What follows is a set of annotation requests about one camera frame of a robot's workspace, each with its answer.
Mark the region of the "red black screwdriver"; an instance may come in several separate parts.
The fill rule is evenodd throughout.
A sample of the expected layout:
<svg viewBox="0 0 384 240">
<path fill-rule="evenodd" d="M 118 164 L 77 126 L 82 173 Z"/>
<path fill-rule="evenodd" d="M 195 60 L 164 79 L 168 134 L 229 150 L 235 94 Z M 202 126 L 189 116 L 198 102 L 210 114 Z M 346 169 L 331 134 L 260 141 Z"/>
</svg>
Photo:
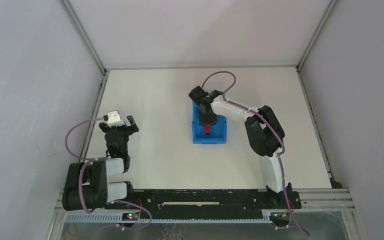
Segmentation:
<svg viewBox="0 0 384 240">
<path fill-rule="evenodd" d="M 210 124 L 206 124 L 204 126 L 204 130 L 205 130 L 205 134 L 206 135 L 210 135 L 211 134 L 211 125 Z"/>
</svg>

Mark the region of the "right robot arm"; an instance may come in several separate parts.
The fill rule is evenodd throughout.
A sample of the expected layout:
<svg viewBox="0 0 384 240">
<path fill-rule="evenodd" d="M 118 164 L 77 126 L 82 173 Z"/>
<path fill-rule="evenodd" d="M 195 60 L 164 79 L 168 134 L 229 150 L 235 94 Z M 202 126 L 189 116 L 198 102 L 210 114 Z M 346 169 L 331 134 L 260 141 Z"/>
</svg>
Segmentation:
<svg viewBox="0 0 384 240">
<path fill-rule="evenodd" d="M 274 111 L 267 105 L 249 107 L 229 100 L 219 90 L 196 86 L 188 94 L 192 100 L 192 141 L 194 144 L 225 144 L 227 120 L 243 124 L 250 148 L 262 158 L 266 168 L 268 200 L 274 208 L 287 207 L 292 186 L 286 180 L 280 156 L 285 151 L 285 132 Z"/>
</svg>

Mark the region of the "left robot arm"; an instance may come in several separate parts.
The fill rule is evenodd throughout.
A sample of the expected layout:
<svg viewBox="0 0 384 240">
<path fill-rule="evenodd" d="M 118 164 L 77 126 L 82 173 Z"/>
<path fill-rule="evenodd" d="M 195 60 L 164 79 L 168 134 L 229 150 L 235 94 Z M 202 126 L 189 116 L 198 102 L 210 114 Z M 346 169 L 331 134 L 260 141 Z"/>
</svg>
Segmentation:
<svg viewBox="0 0 384 240">
<path fill-rule="evenodd" d="M 64 210 L 84 210 L 90 214 L 108 203 L 133 197 L 134 188 L 130 181 L 108 181 L 109 177 L 126 173 L 130 168 L 128 142 L 139 128 L 133 116 L 127 116 L 127 120 L 128 123 L 125 123 L 117 111 L 98 119 L 99 128 L 104 133 L 106 155 L 84 157 L 82 162 L 69 165 L 62 193 Z"/>
</svg>

